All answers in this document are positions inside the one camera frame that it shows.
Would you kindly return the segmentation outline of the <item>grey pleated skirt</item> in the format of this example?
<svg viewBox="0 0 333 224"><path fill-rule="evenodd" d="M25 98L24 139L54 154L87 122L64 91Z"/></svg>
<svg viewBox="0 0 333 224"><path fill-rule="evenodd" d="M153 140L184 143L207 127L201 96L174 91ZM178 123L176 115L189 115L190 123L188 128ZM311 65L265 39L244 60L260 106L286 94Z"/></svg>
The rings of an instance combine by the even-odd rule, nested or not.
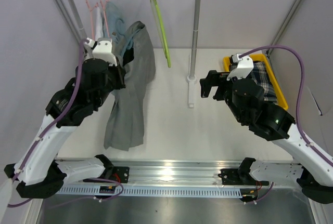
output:
<svg viewBox="0 0 333 224"><path fill-rule="evenodd" d="M155 78L155 54L146 26L133 41L123 57L114 52L125 70L126 87L112 92L114 104L106 125L105 149L128 151L144 142L144 97L147 85Z"/></svg>

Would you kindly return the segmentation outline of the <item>blue plastic hanger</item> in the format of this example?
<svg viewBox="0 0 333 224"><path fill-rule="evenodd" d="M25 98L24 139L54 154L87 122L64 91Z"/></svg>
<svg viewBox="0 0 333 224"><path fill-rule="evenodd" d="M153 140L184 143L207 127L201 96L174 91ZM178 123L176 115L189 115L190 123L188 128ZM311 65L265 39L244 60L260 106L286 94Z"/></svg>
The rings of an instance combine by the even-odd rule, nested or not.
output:
<svg viewBox="0 0 333 224"><path fill-rule="evenodd" d="M124 34L121 34L121 38L114 48L117 56L123 57L124 53L133 47L134 36L144 27L145 25L141 21L136 21L128 27Z"/></svg>

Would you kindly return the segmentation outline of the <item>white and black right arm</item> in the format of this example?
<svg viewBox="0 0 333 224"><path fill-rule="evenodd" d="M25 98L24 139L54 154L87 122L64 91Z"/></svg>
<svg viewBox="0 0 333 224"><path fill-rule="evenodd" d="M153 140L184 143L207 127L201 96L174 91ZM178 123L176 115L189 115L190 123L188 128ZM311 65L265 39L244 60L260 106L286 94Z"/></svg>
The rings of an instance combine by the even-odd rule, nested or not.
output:
<svg viewBox="0 0 333 224"><path fill-rule="evenodd" d="M264 90L250 78L228 80L229 73L209 71L200 80L201 97L209 96L216 87L213 99L225 101L236 121L247 126L256 136L287 151L293 164L266 163L246 157L238 169L222 169L219 177L224 185L251 186L260 182L268 185L300 187L309 199L321 204L332 203L332 156L314 141L305 141L294 118L282 107L264 100Z"/></svg>

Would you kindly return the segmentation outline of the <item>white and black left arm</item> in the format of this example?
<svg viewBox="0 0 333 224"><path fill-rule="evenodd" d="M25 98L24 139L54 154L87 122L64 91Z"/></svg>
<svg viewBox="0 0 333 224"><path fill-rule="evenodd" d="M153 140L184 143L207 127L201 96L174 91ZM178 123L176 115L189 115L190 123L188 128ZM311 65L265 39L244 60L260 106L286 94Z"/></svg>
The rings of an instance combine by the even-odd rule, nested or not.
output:
<svg viewBox="0 0 333 224"><path fill-rule="evenodd" d="M83 120L97 112L113 90L125 87L125 71L118 60L86 59L75 74L51 98L42 126L24 157L5 166L7 177L19 182L16 190L24 199L46 199L63 185L80 180L120 181L114 165L102 154L70 163L56 160L62 145Z"/></svg>

